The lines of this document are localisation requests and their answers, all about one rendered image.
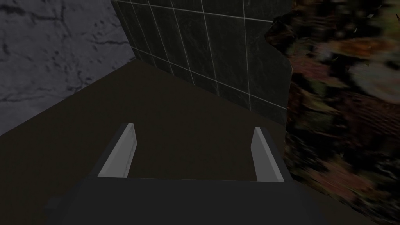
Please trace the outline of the brown mottled leafy plant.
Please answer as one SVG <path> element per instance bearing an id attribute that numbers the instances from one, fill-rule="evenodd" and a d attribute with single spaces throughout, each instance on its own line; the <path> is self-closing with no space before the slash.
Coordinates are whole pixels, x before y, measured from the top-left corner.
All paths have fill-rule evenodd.
<path id="1" fill-rule="evenodd" d="M 291 65 L 292 177 L 400 225 L 400 0 L 293 0 L 264 37 Z"/>

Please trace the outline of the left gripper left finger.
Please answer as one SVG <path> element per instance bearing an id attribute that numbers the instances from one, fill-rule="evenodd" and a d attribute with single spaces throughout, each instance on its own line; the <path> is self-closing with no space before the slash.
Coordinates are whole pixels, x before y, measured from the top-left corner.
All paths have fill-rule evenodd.
<path id="1" fill-rule="evenodd" d="M 121 124 L 89 176 L 127 178 L 136 147 L 134 124 Z"/>

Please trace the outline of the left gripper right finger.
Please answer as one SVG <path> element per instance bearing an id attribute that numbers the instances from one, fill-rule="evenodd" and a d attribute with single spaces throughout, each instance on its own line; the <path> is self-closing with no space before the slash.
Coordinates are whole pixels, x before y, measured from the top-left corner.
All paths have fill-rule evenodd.
<path id="1" fill-rule="evenodd" d="M 291 177 L 282 155 L 267 128 L 256 127 L 252 136 L 251 153 L 257 181 L 291 182 Z"/>

